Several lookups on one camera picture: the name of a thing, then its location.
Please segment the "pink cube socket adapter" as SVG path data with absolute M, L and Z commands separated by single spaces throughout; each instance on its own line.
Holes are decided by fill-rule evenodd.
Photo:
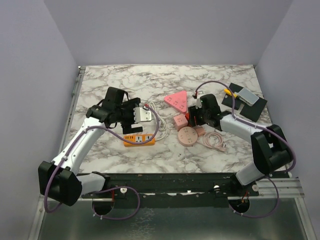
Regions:
M 188 120 L 184 114 L 179 114 L 173 117 L 174 127 L 177 131 L 188 126 Z

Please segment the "pink triangular power strip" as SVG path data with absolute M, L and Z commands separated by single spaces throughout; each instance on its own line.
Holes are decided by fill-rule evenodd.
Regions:
M 167 105 L 182 114 L 186 114 L 188 111 L 187 92 L 185 90 L 167 95 L 163 100 Z

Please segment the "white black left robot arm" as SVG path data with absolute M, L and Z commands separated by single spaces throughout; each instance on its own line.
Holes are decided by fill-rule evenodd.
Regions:
M 105 133 L 121 124 L 124 134 L 136 133 L 133 128 L 135 109 L 140 98 L 128 98 L 125 90 L 109 87 L 105 97 L 87 110 L 85 119 L 72 140 L 51 162 L 43 161 L 38 167 L 40 193 L 61 204 L 72 206 L 80 196 L 95 193 L 106 197 L 111 190 L 106 174 L 92 172 L 78 175 L 80 166 L 92 146 Z

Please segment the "orange power strip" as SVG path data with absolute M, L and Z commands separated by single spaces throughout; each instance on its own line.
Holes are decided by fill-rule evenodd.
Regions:
M 125 147 L 142 147 L 142 146 L 153 146 L 156 143 L 155 138 L 152 138 L 152 134 L 132 134 L 132 135 L 125 135 L 124 139 L 135 142 L 135 143 L 141 143 L 141 142 L 147 142 L 144 144 L 132 144 L 128 142 L 123 142 L 123 145 Z

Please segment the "round pink power strip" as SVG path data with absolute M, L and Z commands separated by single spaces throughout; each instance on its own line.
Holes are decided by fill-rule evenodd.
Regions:
M 185 126 L 178 131 L 178 141 L 185 147 L 193 146 L 198 140 L 197 131 L 189 126 Z

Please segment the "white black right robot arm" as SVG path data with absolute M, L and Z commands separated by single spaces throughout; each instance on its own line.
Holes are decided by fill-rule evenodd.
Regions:
M 208 125 L 220 132 L 233 134 L 251 144 L 253 161 L 235 174 L 229 189 L 240 196 L 248 184 L 273 173 L 294 160 L 292 150 L 278 125 L 260 126 L 236 117 L 231 111 L 221 111 L 213 94 L 206 94 L 188 108 L 192 127 Z

